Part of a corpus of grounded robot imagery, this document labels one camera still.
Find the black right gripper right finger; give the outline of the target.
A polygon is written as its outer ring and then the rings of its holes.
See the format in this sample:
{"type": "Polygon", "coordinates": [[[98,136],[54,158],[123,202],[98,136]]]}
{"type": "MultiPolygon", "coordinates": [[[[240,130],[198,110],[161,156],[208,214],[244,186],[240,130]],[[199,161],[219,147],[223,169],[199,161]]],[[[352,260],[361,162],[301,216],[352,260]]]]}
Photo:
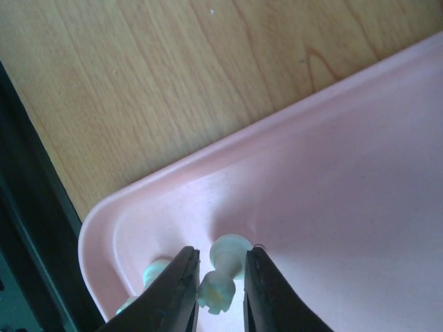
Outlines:
{"type": "Polygon", "coordinates": [[[331,331],[304,303],[268,256],[255,246],[246,252],[245,331],[331,331]]]}

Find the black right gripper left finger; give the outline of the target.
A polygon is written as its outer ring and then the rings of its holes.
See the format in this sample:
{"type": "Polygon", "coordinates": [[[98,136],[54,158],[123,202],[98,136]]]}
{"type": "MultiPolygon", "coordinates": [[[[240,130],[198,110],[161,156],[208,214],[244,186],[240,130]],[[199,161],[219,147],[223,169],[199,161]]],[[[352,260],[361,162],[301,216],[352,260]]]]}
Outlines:
{"type": "Polygon", "coordinates": [[[199,254],[183,247],[150,287],[99,331],[196,331],[199,254]]]}

